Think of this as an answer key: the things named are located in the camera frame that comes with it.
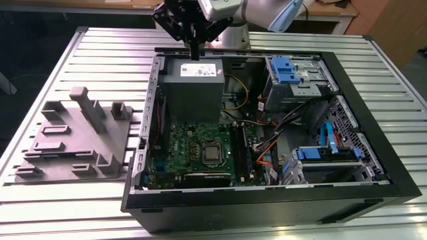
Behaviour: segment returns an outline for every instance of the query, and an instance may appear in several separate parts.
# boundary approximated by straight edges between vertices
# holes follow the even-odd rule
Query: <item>wall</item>
[[[348,35],[372,35],[402,69],[427,43],[427,0],[353,0],[361,15]]]

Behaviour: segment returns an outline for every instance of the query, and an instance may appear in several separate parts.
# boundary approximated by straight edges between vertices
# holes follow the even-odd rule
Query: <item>wooden table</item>
[[[354,5],[349,4],[346,8],[336,6],[334,3],[325,4],[320,1],[309,7],[309,20],[322,22],[338,22],[333,34],[344,35],[353,22],[360,15],[360,11]],[[297,17],[297,20],[306,20],[306,11]]]
[[[0,10],[55,12],[55,13],[86,13],[86,14],[130,14],[151,15],[157,4],[163,0],[133,0],[130,2],[106,3],[105,0],[2,0]],[[356,7],[349,4],[348,8],[340,8],[334,4],[316,2],[309,8],[309,20],[338,22],[333,34],[345,34],[353,18],[360,15]],[[306,20],[306,12],[297,17]]]

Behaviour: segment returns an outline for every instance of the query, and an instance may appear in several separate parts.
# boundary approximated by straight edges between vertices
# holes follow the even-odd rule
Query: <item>motherboard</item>
[[[191,184],[210,177],[217,179],[210,183],[214,185],[229,180],[227,187],[265,185],[264,169],[253,166],[257,142],[257,127],[251,124],[173,124],[169,155],[153,161],[157,174],[150,175],[151,188],[171,188],[183,177],[194,178]]]

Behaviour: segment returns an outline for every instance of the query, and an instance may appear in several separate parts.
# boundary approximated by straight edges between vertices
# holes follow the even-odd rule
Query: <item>cpu socket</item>
[[[223,164],[223,148],[219,141],[202,143],[202,163],[210,168]]]

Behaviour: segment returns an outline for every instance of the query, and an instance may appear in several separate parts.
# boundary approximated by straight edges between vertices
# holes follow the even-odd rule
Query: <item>yellow wire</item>
[[[223,108],[222,111],[234,111],[238,110],[239,108],[242,108],[245,106],[245,104],[247,104],[249,99],[250,99],[250,90],[247,88],[247,86],[243,84],[243,82],[239,80],[239,78],[237,78],[235,76],[230,75],[230,74],[225,74],[225,76],[231,77],[233,79],[235,79],[238,81],[238,83],[242,85],[242,87],[245,88],[245,92],[246,92],[246,99],[245,102],[234,107],[234,108]]]

